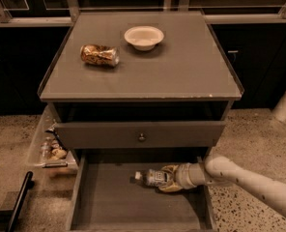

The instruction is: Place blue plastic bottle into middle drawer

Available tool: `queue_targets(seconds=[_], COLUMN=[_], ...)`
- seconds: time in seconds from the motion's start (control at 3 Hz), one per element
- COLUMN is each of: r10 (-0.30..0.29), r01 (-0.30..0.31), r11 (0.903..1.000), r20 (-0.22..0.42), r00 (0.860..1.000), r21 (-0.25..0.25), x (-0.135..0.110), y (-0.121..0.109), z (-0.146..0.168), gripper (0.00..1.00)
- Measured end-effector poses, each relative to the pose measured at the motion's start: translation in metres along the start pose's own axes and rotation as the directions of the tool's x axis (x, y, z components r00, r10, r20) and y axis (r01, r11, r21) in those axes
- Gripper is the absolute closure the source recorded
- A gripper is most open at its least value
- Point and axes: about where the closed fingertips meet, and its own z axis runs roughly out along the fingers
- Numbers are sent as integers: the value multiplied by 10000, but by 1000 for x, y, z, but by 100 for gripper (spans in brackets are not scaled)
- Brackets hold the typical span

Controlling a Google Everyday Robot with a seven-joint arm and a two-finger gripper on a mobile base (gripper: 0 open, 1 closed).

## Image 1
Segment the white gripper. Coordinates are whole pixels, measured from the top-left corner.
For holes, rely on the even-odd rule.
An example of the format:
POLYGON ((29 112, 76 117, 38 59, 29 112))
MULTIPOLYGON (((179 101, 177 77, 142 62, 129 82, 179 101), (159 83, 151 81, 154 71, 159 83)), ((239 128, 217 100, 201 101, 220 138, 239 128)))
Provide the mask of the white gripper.
POLYGON ((202 162, 183 163, 181 165, 170 164, 161 168, 161 171, 175 175, 175 182, 159 187, 162 192, 171 193, 183 189, 194 189, 197 186, 206 185, 210 180, 202 162))

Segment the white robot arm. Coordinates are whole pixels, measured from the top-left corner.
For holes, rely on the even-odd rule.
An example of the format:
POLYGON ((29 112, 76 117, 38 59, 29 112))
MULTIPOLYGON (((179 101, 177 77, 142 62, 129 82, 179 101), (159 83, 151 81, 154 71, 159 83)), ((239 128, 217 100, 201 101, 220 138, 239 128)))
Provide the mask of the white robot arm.
POLYGON ((181 163, 162 168, 170 177, 164 192, 233 183, 286 218, 286 184, 246 170, 216 151, 199 163, 181 163))

